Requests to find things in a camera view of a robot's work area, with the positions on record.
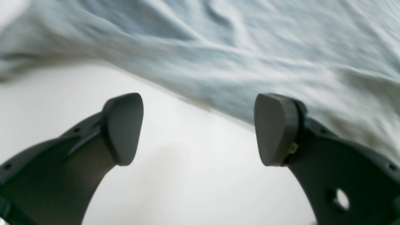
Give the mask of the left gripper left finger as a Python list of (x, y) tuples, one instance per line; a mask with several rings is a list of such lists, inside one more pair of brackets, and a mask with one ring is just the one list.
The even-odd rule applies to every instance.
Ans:
[(1, 165), (1, 220), (7, 225), (81, 225), (106, 174), (130, 165), (138, 146), (141, 95), (109, 99), (61, 136)]

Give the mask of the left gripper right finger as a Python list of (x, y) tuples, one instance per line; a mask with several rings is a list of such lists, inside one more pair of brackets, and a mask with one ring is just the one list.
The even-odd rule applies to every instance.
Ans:
[(399, 165), (338, 137), (301, 101), (259, 94), (254, 123), (265, 166), (288, 167), (319, 225), (398, 225)]

